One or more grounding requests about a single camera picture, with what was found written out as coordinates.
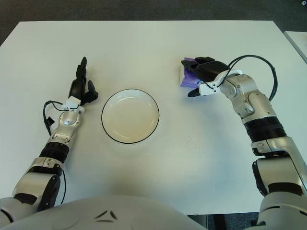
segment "empty plate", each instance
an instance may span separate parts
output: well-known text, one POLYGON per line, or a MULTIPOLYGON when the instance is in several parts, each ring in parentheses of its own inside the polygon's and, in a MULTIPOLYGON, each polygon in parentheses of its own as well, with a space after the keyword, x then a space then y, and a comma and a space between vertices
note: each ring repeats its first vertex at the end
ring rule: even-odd
POLYGON ((159 108, 144 91, 122 90, 106 102, 101 121, 112 139, 126 144, 136 143, 154 132, 159 122, 159 108))

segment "black cable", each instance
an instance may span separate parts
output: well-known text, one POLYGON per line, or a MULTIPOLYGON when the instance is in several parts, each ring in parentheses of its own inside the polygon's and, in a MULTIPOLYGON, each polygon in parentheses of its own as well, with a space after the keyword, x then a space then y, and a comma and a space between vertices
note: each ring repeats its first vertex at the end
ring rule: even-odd
POLYGON ((271 92, 270 97, 269 97, 269 100, 271 101, 274 98, 274 96, 275 96, 275 94, 277 92, 278 81, 277 81, 276 71, 275 71, 274 66, 268 60, 266 60, 265 58, 263 58, 261 56, 257 56, 257 55, 243 55, 243 56, 237 57, 236 59, 232 60, 229 63, 229 65, 228 65, 229 71, 227 72, 226 76, 223 78, 222 82, 217 87, 220 87, 223 84, 223 82, 225 81, 226 77, 228 76, 228 74, 232 70, 232 68, 235 66, 235 64, 238 61, 240 61, 240 60, 242 60, 244 58, 258 58, 258 59, 264 61, 265 63, 267 63, 270 66, 270 68, 272 70, 272 74, 273 74, 273 79, 274 79, 274 84, 273 84, 272 92, 271 92))
POLYGON ((56 110, 58 110, 58 111, 62 111, 62 112, 68 111, 68 109, 64 109, 64 110, 58 109, 58 108, 55 106, 55 104, 54 104, 54 103, 63 104, 63 103, 61 103, 61 102, 51 102, 51 103, 52 103, 53 107, 54 107, 56 110))
POLYGON ((64 170, 63 170, 63 176, 64 176, 64 195, 63 195, 63 199, 62 199, 61 204, 63 204, 64 198, 65 198, 65 195, 66 195, 66 177, 65 177, 65 172, 64 172, 64 170))

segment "white table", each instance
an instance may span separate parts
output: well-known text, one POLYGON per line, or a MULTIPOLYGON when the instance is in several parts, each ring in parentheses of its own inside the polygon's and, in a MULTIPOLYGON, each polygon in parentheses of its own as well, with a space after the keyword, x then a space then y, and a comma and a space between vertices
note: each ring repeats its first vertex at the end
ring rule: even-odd
MULTIPOLYGON (((22 22, 0 47, 0 197, 10 196, 48 134, 43 104, 65 101, 77 65, 99 98, 85 106, 74 148, 65 161, 66 202, 108 194, 146 196, 185 214, 258 211, 262 196, 256 159, 231 102, 223 95, 188 98, 178 86, 184 57, 225 63, 245 54, 268 59, 278 74, 272 105, 307 160, 307 65, 273 22, 22 22), (148 92, 160 109, 155 132, 137 144, 113 141, 101 111, 114 93, 148 92)), ((237 68, 269 95, 270 68, 246 59, 237 68)), ((54 119, 59 113, 48 114, 54 119)), ((58 202, 63 195, 60 188, 58 202)))
POLYGON ((307 32, 285 31, 283 34, 307 63, 307 32))

